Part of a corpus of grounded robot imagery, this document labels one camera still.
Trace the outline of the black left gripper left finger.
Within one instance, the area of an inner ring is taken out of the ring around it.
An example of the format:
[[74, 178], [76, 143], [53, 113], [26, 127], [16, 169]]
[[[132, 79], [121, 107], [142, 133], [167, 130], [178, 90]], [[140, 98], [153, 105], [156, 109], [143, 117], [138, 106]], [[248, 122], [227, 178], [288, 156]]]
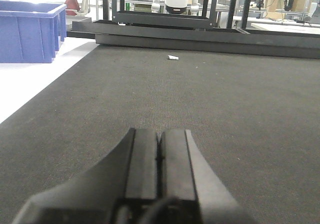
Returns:
[[15, 224], [112, 224], [121, 213], [139, 218], [157, 199], [156, 131], [130, 128], [98, 163], [31, 196]]

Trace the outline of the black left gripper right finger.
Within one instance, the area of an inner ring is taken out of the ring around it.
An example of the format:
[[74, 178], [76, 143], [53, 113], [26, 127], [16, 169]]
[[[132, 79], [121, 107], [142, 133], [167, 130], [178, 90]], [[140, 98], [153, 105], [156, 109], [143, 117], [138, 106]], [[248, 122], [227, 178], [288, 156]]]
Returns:
[[199, 151], [190, 130], [160, 139], [160, 194], [141, 224], [253, 224]]

